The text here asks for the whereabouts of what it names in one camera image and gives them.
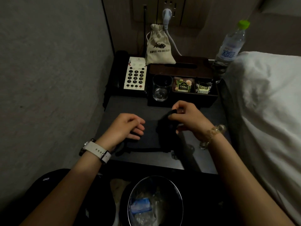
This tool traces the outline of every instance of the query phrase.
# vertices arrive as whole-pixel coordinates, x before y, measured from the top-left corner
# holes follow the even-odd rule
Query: telephone
[[[103,106],[106,108],[111,95],[147,97],[147,70],[145,58],[117,51],[106,85]]]

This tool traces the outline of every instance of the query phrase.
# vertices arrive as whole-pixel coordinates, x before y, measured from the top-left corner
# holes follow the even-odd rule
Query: white cloth pouch
[[[175,59],[171,55],[170,42],[163,30],[163,25],[152,24],[151,28],[146,49],[146,65],[150,63],[175,64]]]

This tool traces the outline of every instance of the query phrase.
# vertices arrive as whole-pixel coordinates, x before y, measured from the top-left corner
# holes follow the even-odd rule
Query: beaded bracelet
[[[207,135],[206,135],[208,141],[207,142],[200,142],[200,148],[206,149],[208,147],[208,145],[211,143],[212,138],[216,134],[218,134],[218,133],[223,134],[225,131],[226,131],[226,126],[222,125],[222,124],[214,126],[211,130],[208,130]]]

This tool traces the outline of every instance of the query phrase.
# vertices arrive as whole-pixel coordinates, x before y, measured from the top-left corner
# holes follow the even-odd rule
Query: white bedsheet
[[[301,57],[242,52],[225,82],[239,110],[239,152],[301,225]]]

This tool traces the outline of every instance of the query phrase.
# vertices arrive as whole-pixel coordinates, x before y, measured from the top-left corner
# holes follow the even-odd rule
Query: plastic bottle
[[[250,22],[247,20],[240,20],[238,28],[226,35],[218,54],[213,63],[213,68],[221,75],[225,73],[227,66],[235,59],[243,44],[246,41],[246,29],[249,27]]]

